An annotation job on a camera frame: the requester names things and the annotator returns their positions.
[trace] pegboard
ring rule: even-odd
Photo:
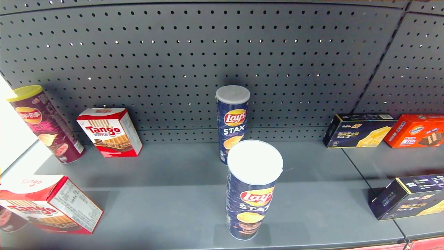
[[[320,141],[328,127],[250,128],[246,139],[262,141]],[[83,145],[92,142],[84,132],[75,132]],[[139,131],[142,143],[218,142],[217,129],[178,129]]]
[[[443,1],[413,1],[408,11],[428,13],[435,15],[444,15],[444,2]]]
[[[230,0],[229,2],[267,2],[269,0]],[[0,1],[0,15],[32,12],[48,9],[59,8],[75,8],[95,5],[109,5],[109,4],[141,4],[141,3],[158,3],[155,0],[1,0]],[[192,1],[192,0],[163,0],[162,2],[214,2],[214,1]],[[284,0],[281,2],[288,3],[322,3],[323,0]],[[406,5],[405,0],[331,0],[329,4],[354,4],[354,5],[368,5],[381,6],[389,8],[403,8]]]
[[[406,14],[356,112],[442,113],[444,18]]]
[[[334,4],[150,4],[0,17],[1,71],[41,84],[74,131],[87,107],[137,130],[216,128],[216,90],[251,91],[249,127],[350,112],[402,10]]]

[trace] cylindrical can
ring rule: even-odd
[[[60,162],[71,163],[85,154],[85,149],[56,112],[41,86],[14,89],[7,94],[6,100]]]
[[[228,153],[226,224],[236,239],[250,240],[258,232],[283,164],[279,151],[263,141],[241,141]]]
[[[229,150],[247,132],[247,108],[250,92],[241,86],[228,85],[216,91],[218,99],[219,153],[227,165]]]
[[[0,229],[7,233],[12,233],[22,229],[28,221],[0,206]]]

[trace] rectangular box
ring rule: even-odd
[[[77,122],[103,157],[138,156],[142,148],[127,109],[87,109]]]
[[[389,114],[336,114],[324,139],[327,148],[376,147],[396,123]]]
[[[0,205],[50,233],[92,234],[103,213],[61,174],[5,181]]]
[[[395,178],[370,203],[378,220],[435,214],[444,210],[444,175]]]
[[[439,147],[444,138],[444,114],[403,114],[384,141],[392,148]]]

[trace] yellow lid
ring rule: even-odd
[[[43,91],[40,85],[24,86],[18,89],[14,89],[6,94],[6,101],[14,102],[21,101],[30,98]]]

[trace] red and white box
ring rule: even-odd
[[[142,148],[127,109],[87,109],[77,122],[103,157],[138,156]]]
[[[103,214],[61,174],[4,181],[0,205],[50,233],[92,234]]]

